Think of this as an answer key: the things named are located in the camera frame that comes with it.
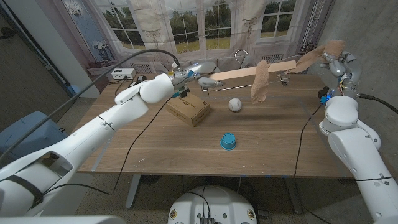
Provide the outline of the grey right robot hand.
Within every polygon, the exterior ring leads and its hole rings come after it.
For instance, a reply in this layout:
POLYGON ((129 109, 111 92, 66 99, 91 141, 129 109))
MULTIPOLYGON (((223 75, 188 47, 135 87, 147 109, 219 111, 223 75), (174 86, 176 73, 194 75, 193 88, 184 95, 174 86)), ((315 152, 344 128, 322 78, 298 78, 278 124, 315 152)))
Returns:
POLYGON ((324 52, 322 59, 325 59, 325 65, 333 76, 343 77, 352 82, 358 83, 362 74, 362 66, 358 59, 350 52, 343 50, 339 56, 324 52))

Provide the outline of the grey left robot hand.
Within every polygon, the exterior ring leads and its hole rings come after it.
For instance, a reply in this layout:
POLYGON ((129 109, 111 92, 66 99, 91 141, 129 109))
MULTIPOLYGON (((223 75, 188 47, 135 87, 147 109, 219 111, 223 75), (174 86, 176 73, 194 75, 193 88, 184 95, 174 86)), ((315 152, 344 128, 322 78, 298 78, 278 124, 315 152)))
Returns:
POLYGON ((220 69, 214 62, 203 62, 186 67, 183 70, 185 78, 183 83, 197 81, 197 83, 203 88, 216 88, 224 85, 222 81, 214 80, 207 77, 206 75, 212 73, 220 73, 220 69))

